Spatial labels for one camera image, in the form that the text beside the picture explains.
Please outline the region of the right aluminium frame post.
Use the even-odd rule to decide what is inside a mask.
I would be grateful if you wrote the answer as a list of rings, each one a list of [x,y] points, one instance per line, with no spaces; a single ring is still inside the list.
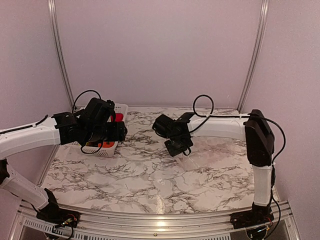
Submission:
[[[246,74],[245,82],[242,88],[242,92],[237,104],[237,110],[242,112],[245,107],[246,100],[249,95],[250,87],[252,85],[254,74],[257,66],[257,62],[259,59],[259,55],[262,49],[263,40],[266,32],[266,25],[268,19],[268,12],[269,12],[269,0],[262,0],[260,6],[260,13],[259,13],[259,20],[257,25],[257,31],[255,36],[255,42],[253,45],[253,51],[251,55],[251,60],[249,63],[248,71]]]

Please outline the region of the left aluminium frame post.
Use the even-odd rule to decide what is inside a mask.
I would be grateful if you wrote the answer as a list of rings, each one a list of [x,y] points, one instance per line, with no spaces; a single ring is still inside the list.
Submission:
[[[69,106],[70,106],[71,110],[73,110],[75,98],[74,98],[74,95],[72,92],[71,83],[70,83],[68,70],[67,70],[67,66],[66,66],[66,61],[65,61],[64,53],[63,53],[63,45],[62,45],[60,30],[59,30],[56,1],[55,0],[48,0],[47,5],[48,5],[52,34],[53,34],[53,41],[54,41],[55,51],[56,51],[57,60],[58,60],[58,64],[59,64],[59,69],[61,72],[62,82],[63,82],[63,86],[64,86],[64,89],[66,92]]]

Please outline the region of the clear zip top bag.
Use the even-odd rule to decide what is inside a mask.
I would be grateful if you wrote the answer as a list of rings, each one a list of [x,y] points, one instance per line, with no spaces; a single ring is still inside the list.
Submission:
[[[193,152],[189,155],[184,155],[183,153],[178,154],[174,159],[185,171],[193,171],[200,168],[197,155]]]

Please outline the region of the red toy bell pepper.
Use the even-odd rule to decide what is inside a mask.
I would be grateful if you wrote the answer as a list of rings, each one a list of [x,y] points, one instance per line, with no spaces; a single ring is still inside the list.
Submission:
[[[119,123],[122,122],[124,120],[124,115],[122,113],[117,112],[115,114],[115,122]]]

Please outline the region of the front aluminium frame rail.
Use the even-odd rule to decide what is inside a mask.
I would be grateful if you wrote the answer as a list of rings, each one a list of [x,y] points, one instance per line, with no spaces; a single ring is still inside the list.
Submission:
[[[77,227],[53,230],[53,224],[36,218],[31,205],[22,201],[9,234],[11,240],[59,239],[73,233],[75,240],[247,240],[254,226],[234,229],[234,210],[206,213],[150,214],[112,212],[63,205],[79,212]]]

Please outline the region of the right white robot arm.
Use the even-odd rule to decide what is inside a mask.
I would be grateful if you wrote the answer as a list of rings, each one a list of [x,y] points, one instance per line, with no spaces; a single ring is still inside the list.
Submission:
[[[162,114],[152,128],[165,139],[168,154],[185,170],[209,169],[223,157],[234,155],[235,144],[240,144],[240,153],[253,171],[252,209],[247,219],[258,224],[267,216],[275,136],[261,111],[208,117],[185,112],[177,119]]]

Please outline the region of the orange toy pumpkin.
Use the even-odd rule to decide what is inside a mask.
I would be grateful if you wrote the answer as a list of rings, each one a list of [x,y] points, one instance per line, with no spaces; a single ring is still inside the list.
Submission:
[[[115,142],[104,141],[104,142],[88,142],[86,146],[95,148],[111,148],[115,145]]]

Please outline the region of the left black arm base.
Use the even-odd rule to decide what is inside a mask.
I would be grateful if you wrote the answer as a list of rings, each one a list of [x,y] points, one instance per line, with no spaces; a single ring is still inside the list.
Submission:
[[[53,194],[47,188],[44,191],[48,197],[48,204],[41,209],[36,209],[38,219],[56,224],[57,227],[73,227],[76,228],[79,222],[80,213],[78,211],[60,208],[58,202]]]

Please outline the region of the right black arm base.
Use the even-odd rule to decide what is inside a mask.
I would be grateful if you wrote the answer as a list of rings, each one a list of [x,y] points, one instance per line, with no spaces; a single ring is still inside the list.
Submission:
[[[234,229],[271,223],[274,219],[270,203],[267,206],[259,206],[253,203],[250,210],[235,212],[230,215],[230,223]]]

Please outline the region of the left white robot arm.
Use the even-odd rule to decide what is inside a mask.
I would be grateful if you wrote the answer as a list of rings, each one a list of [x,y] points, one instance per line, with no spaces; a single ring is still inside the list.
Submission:
[[[41,150],[78,142],[122,142],[127,135],[124,122],[116,120],[116,114],[88,117],[82,111],[56,113],[38,122],[8,128],[0,132],[0,188],[29,202],[38,212],[53,223],[63,219],[63,211],[55,195],[48,189],[37,186],[11,159],[21,157],[28,164],[44,165]]]

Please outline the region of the aluminium frame post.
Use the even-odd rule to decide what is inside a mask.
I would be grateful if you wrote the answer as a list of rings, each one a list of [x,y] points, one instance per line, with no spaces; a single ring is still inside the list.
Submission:
[[[68,70],[67,70],[67,66],[66,66],[66,61],[65,61],[64,53],[63,53],[63,45],[62,45],[60,30],[59,30],[56,1],[55,0],[48,0],[47,5],[48,5],[52,34],[53,34],[53,41],[54,41],[55,51],[56,51],[57,60],[58,60],[58,64],[59,64],[59,69],[61,72],[62,82],[63,82],[63,86],[64,86],[64,89],[66,92],[69,106],[70,106],[71,110],[73,110],[75,98],[74,98],[74,95],[72,92],[71,83],[70,83]]]
[[[242,88],[242,92],[237,104],[237,110],[242,112],[245,107],[246,100],[249,95],[250,87],[252,85],[254,74],[257,66],[257,62],[259,59],[259,55],[262,49],[263,40],[266,32],[266,25],[268,19],[268,12],[269,12],[269,0],[262,0],[260,6],[260,13],[259,13],[259,20],[257,25],[257,31],[255,36],[255,42],[253,45],[253,51],[251,55],[251,60],[249,63],[248,71],[246,74],[245,82]]]

